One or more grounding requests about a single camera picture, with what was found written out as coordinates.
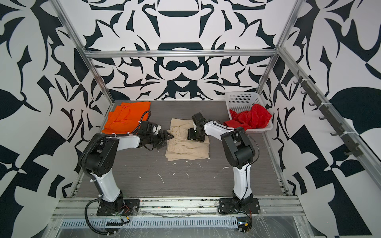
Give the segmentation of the beige shorts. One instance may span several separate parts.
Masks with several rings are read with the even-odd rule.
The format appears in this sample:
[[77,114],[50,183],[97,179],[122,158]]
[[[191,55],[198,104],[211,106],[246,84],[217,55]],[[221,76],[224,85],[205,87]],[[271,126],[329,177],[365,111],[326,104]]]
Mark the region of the beige shorts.
[[193,129],[192,120],[171,119],[170,129],[168,132],[174,136],[167,144],[166,158],[168,161],[180,159],[198,160],[208,159],[209,156],[209,139],[204,142],[188,140],[188,129]]

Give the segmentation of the orange shorts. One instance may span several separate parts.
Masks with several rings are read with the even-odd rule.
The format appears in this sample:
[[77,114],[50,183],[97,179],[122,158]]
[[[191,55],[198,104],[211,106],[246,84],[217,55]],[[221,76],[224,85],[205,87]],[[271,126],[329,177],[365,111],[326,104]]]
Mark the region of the orange shorts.
[[104,134],[132,133],[138,126],[141,116],[150,110],[150,102],[122,103],[109,112],[107,122],[102,130]]

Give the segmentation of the red shorts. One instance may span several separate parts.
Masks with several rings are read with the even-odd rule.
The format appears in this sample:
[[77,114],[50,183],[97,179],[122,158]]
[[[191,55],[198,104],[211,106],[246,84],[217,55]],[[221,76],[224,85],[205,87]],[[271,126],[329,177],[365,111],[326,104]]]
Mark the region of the red shorts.
[[236,113],[230,109],[229,112],[232,119],[224,122],[223,125],[230,128],[264,129],[272,118],[268,110],[260,104],[254,104],[249,111]]

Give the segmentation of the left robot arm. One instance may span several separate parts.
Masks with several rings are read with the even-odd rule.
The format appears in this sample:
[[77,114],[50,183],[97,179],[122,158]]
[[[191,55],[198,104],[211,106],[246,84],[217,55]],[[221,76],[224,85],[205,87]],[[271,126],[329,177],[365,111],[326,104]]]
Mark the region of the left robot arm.
[[166,146],[174,136],[160,125],[142,121],[132,132],[117,134],[98,133],[93,136],[79,158],[83,173],[95,183],[101,208],[108,213],[122,212],[125,207],[123,193],[116,184],[112,168],[118,151],[152,145],[154,149]]

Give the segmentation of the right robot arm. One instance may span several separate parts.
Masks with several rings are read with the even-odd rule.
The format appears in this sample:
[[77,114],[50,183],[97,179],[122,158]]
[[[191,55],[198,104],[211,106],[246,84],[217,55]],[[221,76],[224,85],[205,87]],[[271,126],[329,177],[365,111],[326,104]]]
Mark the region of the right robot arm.
[[249,135],[242,127],[228,128],[205,119],[201,113],[193,115],[192,121],[193,128],[188,130],[187,139],[204,142],[208,136],[212,136],[221,141],[225,157],[233,167],[233,206],[239,211],[249,207],[254,202],[250,172],[256,155]]

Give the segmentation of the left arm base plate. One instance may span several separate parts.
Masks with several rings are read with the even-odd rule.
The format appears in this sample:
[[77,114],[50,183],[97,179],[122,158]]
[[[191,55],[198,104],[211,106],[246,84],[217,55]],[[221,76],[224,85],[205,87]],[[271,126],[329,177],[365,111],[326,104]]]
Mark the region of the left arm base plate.
[[139,199],[117,199],[114,202],[108,202],[101,200],[97,213],[97,216],[111,216],[116,215],[132,215],[134,212],[138,212],[140,209]]

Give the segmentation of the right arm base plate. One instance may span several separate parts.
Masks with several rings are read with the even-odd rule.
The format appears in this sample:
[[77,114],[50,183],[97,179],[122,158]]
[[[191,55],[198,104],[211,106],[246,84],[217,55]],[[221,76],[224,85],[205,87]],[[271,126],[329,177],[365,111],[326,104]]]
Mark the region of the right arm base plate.
[[220,198],[218,213],[222,215],[244,213],[259,214],[260,211],[259,200],[254,197],[247,197],[243,201],[236,198]]

